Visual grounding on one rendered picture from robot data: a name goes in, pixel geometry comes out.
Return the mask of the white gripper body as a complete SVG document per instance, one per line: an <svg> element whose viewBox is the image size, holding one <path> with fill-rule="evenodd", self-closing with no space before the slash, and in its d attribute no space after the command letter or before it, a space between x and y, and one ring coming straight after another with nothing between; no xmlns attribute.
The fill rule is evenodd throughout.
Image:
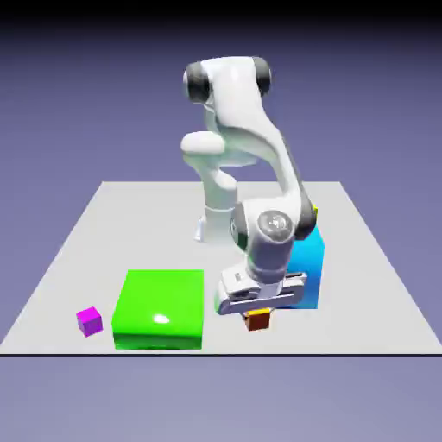
<svg viewBox="0 0 442 442"><path fill-rule="evenodd" d="M235 265L221 273L215 294L215 310L219 315L260 310L264 308L292 306L299 303L304 294L307 274L286 274L275 283L253 279L244 265Z"/></svg>

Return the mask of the large green box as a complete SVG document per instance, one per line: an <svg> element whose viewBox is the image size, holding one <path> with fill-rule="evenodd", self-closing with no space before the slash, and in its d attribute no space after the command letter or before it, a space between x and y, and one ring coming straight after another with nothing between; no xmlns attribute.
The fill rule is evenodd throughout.
<svg viewBox="0 0 442 442"><path fill-rule="evenodd" d="M201 269L131 269L112 315L117 350L200 350L205 281Z"/></svg>

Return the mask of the large blue box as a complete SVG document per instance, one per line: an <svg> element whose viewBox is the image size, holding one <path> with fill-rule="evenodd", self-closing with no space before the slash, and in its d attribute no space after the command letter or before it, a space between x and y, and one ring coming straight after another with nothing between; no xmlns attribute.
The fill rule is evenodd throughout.
<svg viewBox="0 0 442 442"><path fill-rule="evenodd" d="M323 268L325 244L316 226L302 241L295 241L287 266L288 273L304 272L307 275L302 300L296 305L283 309L316 309L319 302L319 289Z"/></svg>

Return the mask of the small magenta cube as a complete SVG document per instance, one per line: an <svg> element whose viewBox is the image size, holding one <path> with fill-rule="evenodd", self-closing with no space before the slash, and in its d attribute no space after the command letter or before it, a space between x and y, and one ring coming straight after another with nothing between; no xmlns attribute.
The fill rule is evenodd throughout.
<svg viewBox="0 0 442 442"><path fill-rule="evenodd" d="M76 318L79 329L86 338L103 330L103 320L95 306L77 312Z"/></svg>

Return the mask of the small orange cube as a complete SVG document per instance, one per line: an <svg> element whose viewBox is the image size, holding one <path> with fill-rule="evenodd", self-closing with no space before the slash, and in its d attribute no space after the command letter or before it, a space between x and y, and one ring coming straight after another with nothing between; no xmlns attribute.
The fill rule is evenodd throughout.
<svg viewBox="0 0 442 442"><path fill-rule="evenodd" d="M262 308L244 313L243 320L248 331L268 329L271 312L270 308Z"/></svg>

